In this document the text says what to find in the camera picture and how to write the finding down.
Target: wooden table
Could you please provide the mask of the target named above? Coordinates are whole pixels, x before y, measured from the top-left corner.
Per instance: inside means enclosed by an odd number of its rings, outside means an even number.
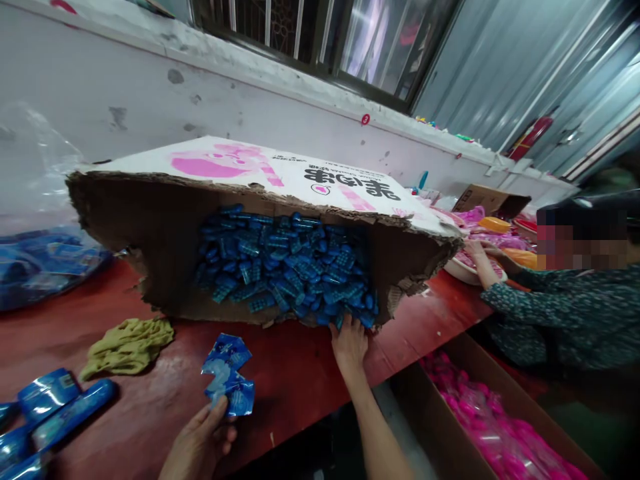
[[[34,378],[66,367],[76,375],[87,349],[126,318],[154,314],[133,289],[136,274],[116,262],[80,287],[0,316],[0,401],[11,401]],[[365,359],[374,386],[436,349],[491,312],[470,287],[441,271],[425,296],[404,299],[396,318],[371,342]],[[114,377],[118,401],[58,454],[54,476],[65,479],[157,478],[176,434],[204,404],[210,382],[202,362],[220,332],[239,335],[253,354],[242,368],[254,380],[253,414],[216,476],[230,473],[349,401],[326,328],[288,321],[268,329],[234,323],[174,321],[175,341],[154,368]]]

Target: human hand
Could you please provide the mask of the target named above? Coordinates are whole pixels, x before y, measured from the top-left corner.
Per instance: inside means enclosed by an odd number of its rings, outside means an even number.
[[[335,361],[348,386],[359,375],[364,375],[363,360],[369,348],[369,338],[360,320],[352,320],[348,313],[345,314],[340,332],[333,323],[329,324],[329,328]]]
[[[495,258],[496,260],[500,260],[502,257],[505,256],[505,253],[500,250],[498,247],[496,247],[494,244],[492,244],[491,242],[488,242],[486,240],[480,240],[480,245],[482,245],[482,249],[485,251],[485,253],[490,256]]]
[[[482,257],[486,255],[482,244],[478,240],[465,240],[465,251],[471,258]]]
[[[478,255],[488,255],[496,260],[501,259],[504,256],[504,252],[496,247],[491,242],[485,240],[466,240],[465,251],[473,258]]]
[[[228,404],[223,395],[216,406],[206,405],[189,420],[173,442],[159,480],[209,480],[218,462],[231,451],[238,436],[225,418]]]

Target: cardboard box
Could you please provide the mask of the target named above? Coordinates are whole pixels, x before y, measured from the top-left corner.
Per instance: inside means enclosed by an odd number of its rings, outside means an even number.
[[[454,365],[467,371],[470,380],[482,382],[499,393],[508,415],[530,423],[552,449],[582,470],[588,478],[607,478],[566,432],[470,336],[463,333],[442,346],[442,349]],[[497,478],[418,363],[392,377],[391,388],[440,479]]]
[[[278,309],[251,314],[193,285],[198,228],[221,205],[242,203],[262,215],[319,217],[328,224],[366,225],[381,314],[393,316],[404,294],[423,290],[463,244],[398,182],[349,167],[216,137],[204,137],[98,162],[69,176],[82,226],[145,277],[143,299],[166,315],[266,323]]]
[[[488,217],[498,216],[510,220],[515,218],[530,201],[531,197],[514,195],[472,183],[460,196],[452,211],[469,211],[482,205]]]

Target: red sticker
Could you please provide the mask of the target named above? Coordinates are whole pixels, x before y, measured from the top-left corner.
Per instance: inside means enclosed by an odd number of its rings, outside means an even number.
[[[70,6],[70,4],[68,4],[67,2],[65,2],[65,0],[51,0],[51,1],[49,2],[49,4],[50,4],[52,7],[62,8],[62,10],[66,10],[66,11],[68,11],[69,13],[72,13],[72,14],[74,14],[74,15],[77,15],[77,14],[78,14],[78,12],[76,12],[76,10],[75,10],[72,6]]]

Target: brown cardboard box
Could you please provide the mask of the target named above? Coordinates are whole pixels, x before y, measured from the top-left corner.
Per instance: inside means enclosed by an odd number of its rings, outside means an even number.
[[[560,456],[588,478],[606,475],[550,416],[472,338],[462,334],[443,347],[469,378],[502,396],[508,415],[530,423]],[[391,388],[440,479],[496,479],[436,386],[418,363],[396,374]]]
[[[515,218],[530,201],[531,197],[514,195],[472,183],[460,196],[453,211],[469,211],[482,205],[488,217],[500,216],[510,220]]]
[[[194,285],[199,226],[222,205],[365,226],[377,323],[393,317],[402,295],[420,292],[463,242],[382,173],[214,137],[100,163],[67,185],[83,228],[110,250],[126,250],[144,276],[144,301],[174,317],[267,323],[278,315],[277,307],[250,313],[246,302],[218,304]]]

